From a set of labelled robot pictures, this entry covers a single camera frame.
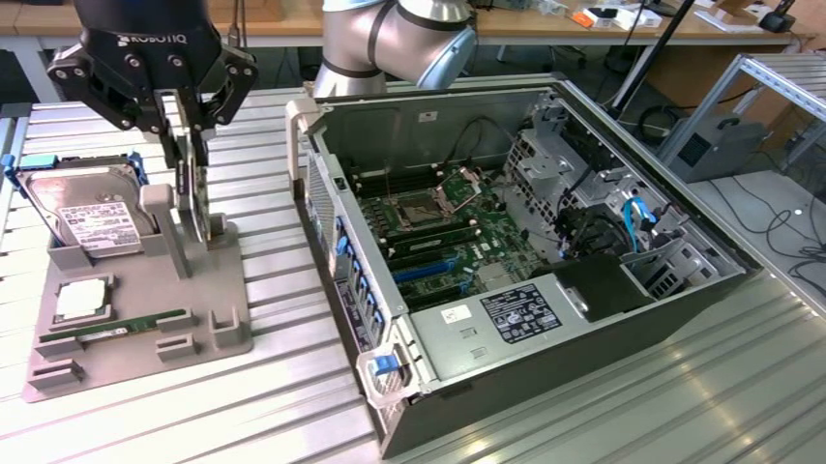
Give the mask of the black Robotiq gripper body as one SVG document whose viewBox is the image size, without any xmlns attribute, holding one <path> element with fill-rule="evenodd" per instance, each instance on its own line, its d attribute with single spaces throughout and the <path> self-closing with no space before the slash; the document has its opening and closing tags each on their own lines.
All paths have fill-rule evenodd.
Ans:
<svg viewBox="0 0 826 464">
<path fill-rule="evenodd" d="M 87 73 L 69 72 L 69 93 L 91 84 L 134 95 L 135 75 L 147 89 L 199 94 L 222 52 L 221 35 L 203 1 L 77 1 L 81 43 L 69 55 Z"/>
</svg>

